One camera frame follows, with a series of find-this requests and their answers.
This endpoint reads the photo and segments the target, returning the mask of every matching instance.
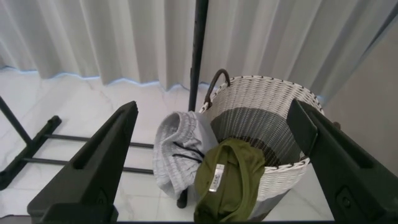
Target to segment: garment tag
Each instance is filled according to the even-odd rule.
[[[223,164],[217,164],[216,166],[216,171],[214,173],[213,181],[211,181],[211,185],[209,188],[210,192],[216,192],[218,189],[218,186],[220,186],[221,178],[223,176],[224,172],[224,165]]]

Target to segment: olive green garment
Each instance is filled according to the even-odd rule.
[[[224,165],[216,192],[211,185],[217,164]],[[226,139],[210,149],[198,168],[195,189],[200,201],[195,208],[195,222],[246,221],[257,199],[265,160],[260,149],[238,139]]]

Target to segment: marble floor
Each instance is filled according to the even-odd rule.
[[[200,85],[197,110],[208,86]],[[153,143],[162,119],[173,111],[186,111],[189,91],[177,85],[165,91],[158,83],[137,85],[120,80],[103,86],[89,80],[59,75],[41,80],[37,72],[0,71],[0,96],[29,135],[34,136],[53,115],[62,119],[55,134],[90,137],[121,105],[136,101],[139,115],[132,141]],[[82,142],[47,140],[35,157],[69,160]],[[0,170],[24,148],[24,142],[0,113]],[[125,166],[152,168],[152,151],[131,147]],[[26,215],[27,204],[54,177],[61,166],[27,164],[5,190],[0,191],[0,217]],[[153,176],[124,172],[116,194],[119,220],[192,221],[195,204],[179,209],[156,186]],[[333,216],[310,165],[302,180],[280,201],[267,220],[332,220]]]

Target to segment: white wicker basket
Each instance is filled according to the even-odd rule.
[[[224,73],[226,83],[210,97],[218,77]],[[200,109],[219,141],[240,138],[261,148],[266,157],[258,202],[283,194],[305,173],[310,159],[296,145],[285,120],[292,100],[304,101],[323,114],[316,96],[301,85],[261,76],[229,79],[219,70]]]

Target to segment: laundry basket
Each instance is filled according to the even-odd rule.
[[[225,75],[226,82],[210,97],[221,74]],[[301,85],[262,76],[230,79],[227,71],[220,69],[200,109],[211,122],[218,142],[227,138],[242,139],[264,153],[266,167],[251,217],[268,213],[275,207],[300,180],[310,161],[296,144],[286,123],[294,98],[323,114],[317,97]]]

